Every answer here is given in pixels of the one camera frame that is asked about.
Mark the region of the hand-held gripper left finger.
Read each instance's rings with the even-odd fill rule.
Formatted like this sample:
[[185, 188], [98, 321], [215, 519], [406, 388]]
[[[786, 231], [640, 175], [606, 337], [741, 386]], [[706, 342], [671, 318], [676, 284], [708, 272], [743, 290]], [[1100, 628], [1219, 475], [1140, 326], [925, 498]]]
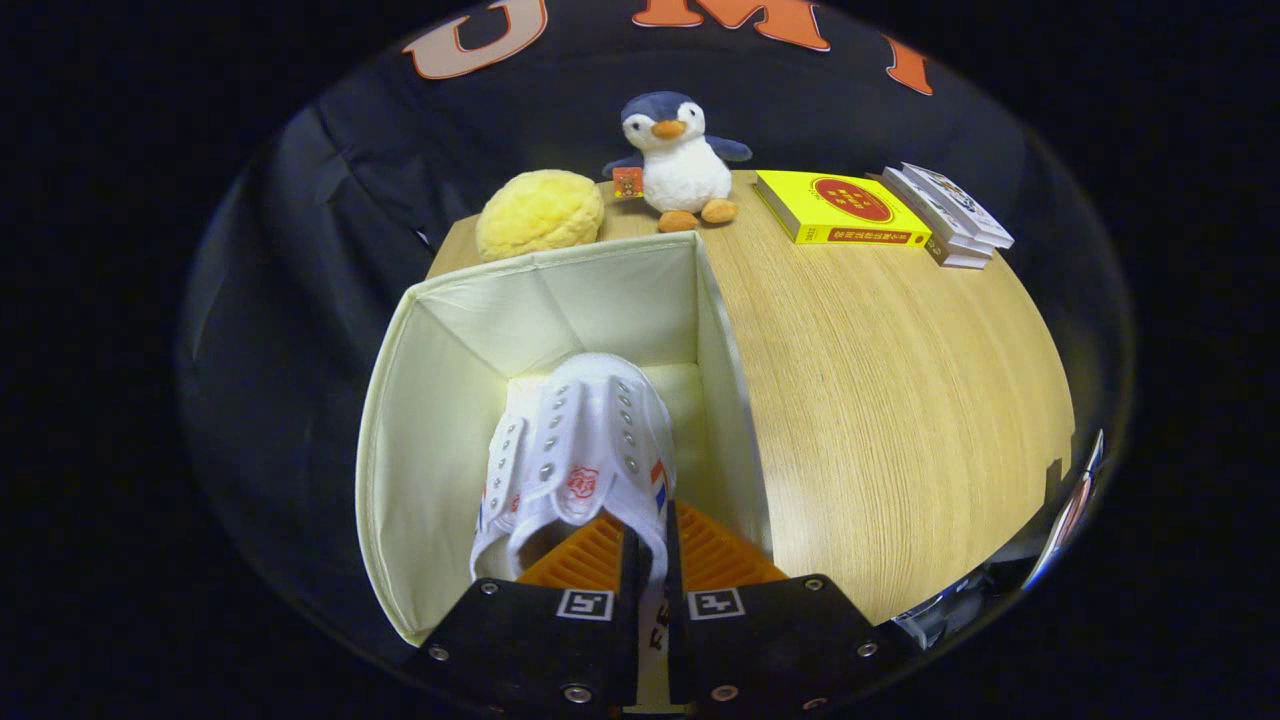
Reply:
[[477, 579], [419, 650], [466, 716], [617, 716], [636, 700], [643, 550], [609, 514], [513, 582]]

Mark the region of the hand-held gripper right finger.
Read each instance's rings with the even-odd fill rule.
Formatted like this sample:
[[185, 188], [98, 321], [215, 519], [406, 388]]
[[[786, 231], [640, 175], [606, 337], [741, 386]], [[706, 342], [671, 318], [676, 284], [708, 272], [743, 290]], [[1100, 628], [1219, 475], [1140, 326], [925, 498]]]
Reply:
[[787, 577], [704, 512], [668, 527], [669, 693], [690, 716], [831, 716], [911, 659], [893, 623], [869, 623], [833, 579]]

